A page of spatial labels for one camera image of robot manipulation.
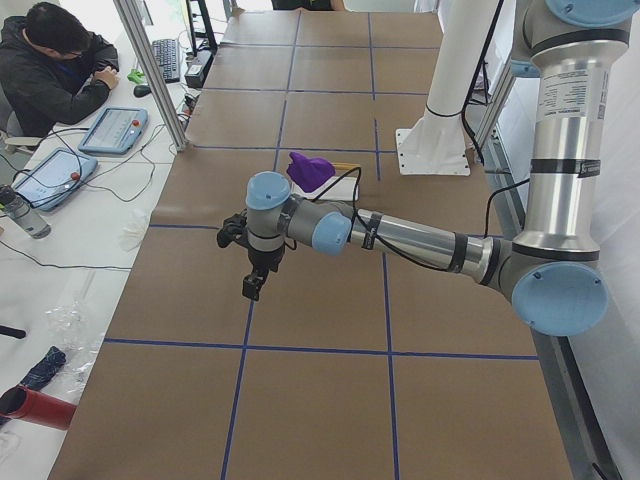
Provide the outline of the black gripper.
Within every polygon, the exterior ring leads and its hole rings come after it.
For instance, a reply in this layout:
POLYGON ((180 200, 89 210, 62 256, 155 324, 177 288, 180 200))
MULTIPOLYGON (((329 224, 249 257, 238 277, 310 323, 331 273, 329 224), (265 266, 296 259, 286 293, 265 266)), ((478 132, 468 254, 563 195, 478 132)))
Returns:
POLYGON ((284 246, 271 251, 261 251, 254 247, 249 247, 248 258, 252 265, 252 271, 243 279, 242 295, 245 298, 249 300, 258 300, 260 298, 265 279, 270 272, 278 272, 284 254, 284 246))

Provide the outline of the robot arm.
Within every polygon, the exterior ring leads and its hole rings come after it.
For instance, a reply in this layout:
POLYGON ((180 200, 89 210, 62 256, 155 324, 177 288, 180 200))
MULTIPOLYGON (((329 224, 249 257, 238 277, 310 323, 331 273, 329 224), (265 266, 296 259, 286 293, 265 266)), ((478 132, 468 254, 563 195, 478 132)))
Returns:
POLYGON ((251 265, 243 296, 256 300, 295 248, 330 257, 363 249, 489 288, 542 334, 594 327, 609 304, 591 235, 609 77, 638 10, 635 1, 453 2, 423 112, 375 155, 390 161, 390 178, 345 172, 339 185, 355 180, 345 201, 329 200, 323 187, 301 190, 286 169, 249 179, 231 236, 251 265), (525 207, 510 237, 492 212, 496 173, 474 160, 462 122, 477 66, 506 13, 514 16, 506 68, 538 80, 525 177, 512 188, 525 207))

